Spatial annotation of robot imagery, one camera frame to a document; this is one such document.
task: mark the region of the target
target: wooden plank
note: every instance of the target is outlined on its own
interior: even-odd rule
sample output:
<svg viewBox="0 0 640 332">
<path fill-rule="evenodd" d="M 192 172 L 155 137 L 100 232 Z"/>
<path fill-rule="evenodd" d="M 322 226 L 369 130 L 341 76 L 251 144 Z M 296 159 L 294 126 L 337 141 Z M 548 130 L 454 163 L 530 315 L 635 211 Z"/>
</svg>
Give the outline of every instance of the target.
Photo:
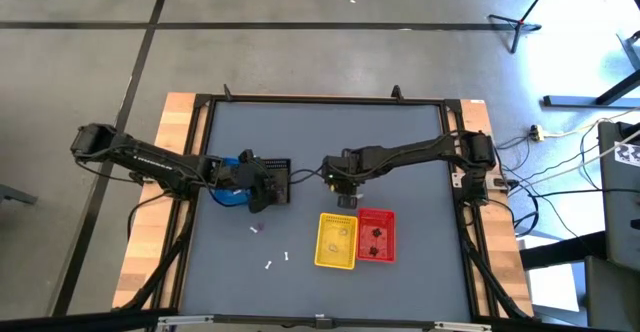
<svg viewBox="0 0 640 332">
<path fill-rule="evenodd" d="M 156 146 L 182 154 L 194 100 L 195 93 L 167 95 L 154 143 Z M 157 184 L 145 185 L 140 201 L 160 193 L 162 190 Z M 113 297 L 113 307 L 129 302 L 158 265 L 169 224 L 171 203 L 171 198 L 163 197 L 138 209 Z"/>
<path fill-rule="evenodd" d="M 191 112 L 195 94 L 193 93 L 169 93 L 165 108 L 158 128 L 155 144 L 159 147 L 170 149 L 176 153 L 182 153 L 187 137 Z M 465 128 L 470 131 L 483 131 L 491 134 L 491 124 L 486 105 L 479 100 L 463 100 L 462 111 Z M 201 111 L 200 121 L 206 115 L 205 109 Z M 451 126 L 455 126 L 453 113 L 449 114 Z M 193 153 L 199 151 L 199 143 L 202 141 L 204 124 L 198 123 L 196 138 L 194 140 Z M 159 194 L 159 188 L 155 185 L 143 188 L 141 200 Z M 491 199 L 507 203 L 504 194 L 491 191 Z M 179 220 L 184 220 L 186 203 L 181 206 Z M 138 211 L 133 225 L 132 238 L 127 247 L 124 263 L 118 283 L 118 288 L 113 300 L 113 306 L 119 306 L 128 302 L 138 288 L 142 286 L 149 274 L 153 272 L 160 258 L 160 251 L 164 240 L 169 218 L 170 199 L 160 199 L 155 203 L 143 207 Z M 469 211 L 465 211 L 466 218 L 470 221 Z M 511 215 L 504 207 L 490 204 L 481 207 L 482 222 L 485 231 L 485 239 L 489 250 L 491 268 L 507 293 L 514 299 L 518 306 L 533 315 L 531 299 L 527 289 L 524 270 L 515 240 L 515 234 L 511 221 Z M 475 241 L 473 230 L 470 230 Z M 173 276 L 175 269 L 168 272 L 165 282 L 161 305 L 166 306 L 173 288 Z M 488 315 L 488 305 L 484 283 L 479 272 L 474 268 L 476 292 L 480 313 Z"/>
</svg>

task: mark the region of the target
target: white sticker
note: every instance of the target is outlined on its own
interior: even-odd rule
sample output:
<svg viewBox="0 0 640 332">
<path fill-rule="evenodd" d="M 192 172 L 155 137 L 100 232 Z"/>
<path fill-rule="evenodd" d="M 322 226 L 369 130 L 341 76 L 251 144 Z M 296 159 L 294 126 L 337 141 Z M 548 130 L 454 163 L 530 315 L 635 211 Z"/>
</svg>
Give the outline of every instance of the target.
<svg viewBox="0 0 640 332">
<path fill-rule="evenodd" d="M 616 142 L 613 155 L 618 162 L 640 167 L 640 146 Z"/>
</svg>

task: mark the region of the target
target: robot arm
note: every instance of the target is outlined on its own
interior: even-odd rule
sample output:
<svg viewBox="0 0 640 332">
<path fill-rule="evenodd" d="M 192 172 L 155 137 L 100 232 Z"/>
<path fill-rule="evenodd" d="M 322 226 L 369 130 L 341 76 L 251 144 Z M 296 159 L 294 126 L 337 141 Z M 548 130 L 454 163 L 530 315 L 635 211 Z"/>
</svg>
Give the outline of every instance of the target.
<svg viewBox="0 0 640 332">
<path fill-rule="evenodd" d="M 239 164 L 227 165 L 220 157 L 179 155 L 117 132 L 113 126 L 89 124 L 79 128 L 71 152 L 79 163 L 116 163 L 131 170 L 134 181 L 153 179 L 180 199 L 188 199 L 194 190 L 205 187 L 250 190 L 249 210 L 253 213 L 277 201 L 275 182 L 251 150 L 240 154 Z"/>
<path fill-rule="evenodd" d="M 456 142 L 462 154 L 456 152 Z M 326 156 L 321 174 L 329 188 L 338 193 L 338 205 L 355 208 L 357 187 L 396 167 L 442 160 L 464 171 L 462 195 L 465 202 L 483 204 L 487 199 L 486 172 L 496 165 L 491 137 L 482 132 L 451 132 L 436 139 L 394 148 L 367 146 L 345 149 L 340 157 Z"/>
</svg>

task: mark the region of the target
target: concrete floor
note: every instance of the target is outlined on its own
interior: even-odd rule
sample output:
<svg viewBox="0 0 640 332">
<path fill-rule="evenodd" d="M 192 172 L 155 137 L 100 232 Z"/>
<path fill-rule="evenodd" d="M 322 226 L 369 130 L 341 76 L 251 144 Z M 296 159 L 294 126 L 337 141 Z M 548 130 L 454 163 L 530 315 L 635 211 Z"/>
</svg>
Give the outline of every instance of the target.
<svg viewBox="0 0 640 332">
<path fill-rule="evenodd" d="M 167 0 L 161 21 L 342 21 L 484 23 L 518 18 L 532 0 Z M 155 0 L 0 0 L 0 20 L 143 21 Z M 152 141 L 169 91 L 386 96 L 487 102 L 497 141 L 531 124 L 567 131 L 615 111 L 549 110 L 547 94 L 598 95 L 633 71 L 615 32 L 639 26 L 632 0 L 542 0 L 531 14 L 543 30 L 507 32 L 158 31 L 126 131 Z M 93 178 L 68 147 L 79 125 L 112 123 L 142 31 L 0 30 L 0 182 L 40 197 L 32 207 L 0 205 L 0 318 L 46 312 Z M 640 114 L 627 116 L 638 120 Z M 588 145 L 595 143 L 595 136 Z M 518 172 L 529 175 L 578 152 L 579 136 L 532 146 Z M 502 153 L 515 165 L 524 150 Z M 599 181 L 596 164 L 589 172 Z M 577 173 L 539 191 L 585 188 Z M 126 247 L 126 214 L 139 188 L 110 183 L 71 312 L 109 309 Z M 597 194 L 555 197 L 579 234 L 604 226 Z M 531 210 L 526 196 L 511 200 Z M 549 206 L 537 231 L 570 237 Z M 217 328 L 255 331 L 252 326 Z"/>
</svg>

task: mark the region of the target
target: yellow basket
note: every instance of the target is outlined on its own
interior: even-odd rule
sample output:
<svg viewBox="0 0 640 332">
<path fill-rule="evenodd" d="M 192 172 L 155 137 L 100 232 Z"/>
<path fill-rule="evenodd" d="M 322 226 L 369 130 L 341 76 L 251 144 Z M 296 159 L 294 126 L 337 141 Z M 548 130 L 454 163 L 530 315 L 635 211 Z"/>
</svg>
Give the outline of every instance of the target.
<svg viewBox="0 0 640 332">
<path fill-rule="evenodd" d="M 353 269 L 356 265 L 357 235 L 357 217 L 321 213 L 316 266 Z"/>
</svg>

